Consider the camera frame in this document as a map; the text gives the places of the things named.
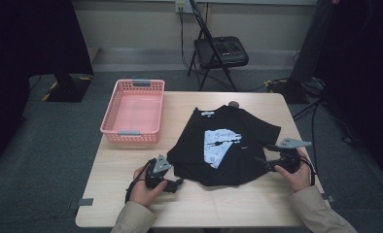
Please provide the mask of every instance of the hand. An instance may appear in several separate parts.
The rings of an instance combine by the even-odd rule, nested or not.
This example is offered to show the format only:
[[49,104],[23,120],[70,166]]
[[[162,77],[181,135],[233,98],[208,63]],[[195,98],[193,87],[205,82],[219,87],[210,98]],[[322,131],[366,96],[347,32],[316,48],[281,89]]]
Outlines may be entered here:
[[[307,159],[306,154],[300,149],[297,149],[297,153]],[[274,169],[291,183],[294,192],[301,191],[310,186],[310,169],[307,164],[303,162],[300,162],[300,168],[293,174],[279,165],[274,166]]]
[[[134,172],[133,179],[137,178],[142,169],[143,167],[138,168]],[[155,189],[149,190],[146,187],[145,178],[146,174],[142,173],[142,175],[139,178],[139,181],[137,181],[136,185],[133,187],[133,190],[131,190],[129,201],[136,202],[146,208],[149,208],[155,201],[155,199],[158,197],[158,195],[164,190],[164,188],[167,185],[167,181],[163,181],[159,183]]]

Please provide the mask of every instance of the folding chair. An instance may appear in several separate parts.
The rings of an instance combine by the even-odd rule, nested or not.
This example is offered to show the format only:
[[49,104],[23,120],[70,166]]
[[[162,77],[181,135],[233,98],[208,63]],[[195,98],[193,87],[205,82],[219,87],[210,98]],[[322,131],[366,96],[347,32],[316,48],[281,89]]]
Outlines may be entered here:
[[244,50],[240,40],[236,37],[226,36],[213,38],[201,16],[197,4],[194,0],[190,0],[190,2],[195,19],[200,25],[200,33],[198,34],[198,39],[194,41],[194,53],[192,55],[188,76],[191,73],[192,66],[195,66],[194,60],[197,56],[200,62],[200,69],[205,70],[199,91],[203,88],[209,71],[211,69],[222,68],[231,87],[237,92],[237,88],[230,77],[228,68],[247,65],[249,62],[249,55]]

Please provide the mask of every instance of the t-shirt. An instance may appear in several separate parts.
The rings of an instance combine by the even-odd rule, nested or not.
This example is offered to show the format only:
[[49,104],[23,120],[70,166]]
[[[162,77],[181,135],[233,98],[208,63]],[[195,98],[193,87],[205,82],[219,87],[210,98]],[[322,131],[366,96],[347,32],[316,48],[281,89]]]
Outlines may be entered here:
[[223,105],[217,110],[195,108],[167,161],[177,177],[206,186],[240,185],[267,171],[263,147],[274,145],[280,127],[247,111]]

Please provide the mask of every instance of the chair backrest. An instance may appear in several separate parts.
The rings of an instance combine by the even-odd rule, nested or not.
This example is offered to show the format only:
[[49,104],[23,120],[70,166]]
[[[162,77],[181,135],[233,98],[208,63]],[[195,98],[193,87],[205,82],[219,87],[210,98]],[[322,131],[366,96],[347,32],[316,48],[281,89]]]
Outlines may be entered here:
[[223,66],[222,59],[221,59],[219,53],[217,52],[217,50],[216,50],[216,48],[215,48],[215,46],[213,44],[212,34],[210,34],[209,28],[207,28],[207,25],[204,22],[203,17],[201,16],[201,12],[198,9],[197,4],[195,3],[194,0],[190,0],[190,2],[191,2],[191,8],[192,8],[192,11],[194,13],[195,19],[197,20],[198,25],[200,25],[200,35],[198,36],[198,39],[200,39],[201,33],[203,33],[204,37],[209,42],[209,45],[212,48],[212,51],[215,54],[218,62],[220,62],[222,64],[222,66]]

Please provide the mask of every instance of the forearm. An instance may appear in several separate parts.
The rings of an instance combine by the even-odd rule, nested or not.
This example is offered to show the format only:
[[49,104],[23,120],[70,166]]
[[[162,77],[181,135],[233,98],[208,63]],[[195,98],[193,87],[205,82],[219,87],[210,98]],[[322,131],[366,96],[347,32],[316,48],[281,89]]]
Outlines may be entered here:
[[122,208],[112,233],[145,233],[155,220],[156,216],[149,209],[129,201]]
[[313,232],[357,232],[347,220],[326,205],[316,186],[294,193],[291,202],[297,215]]

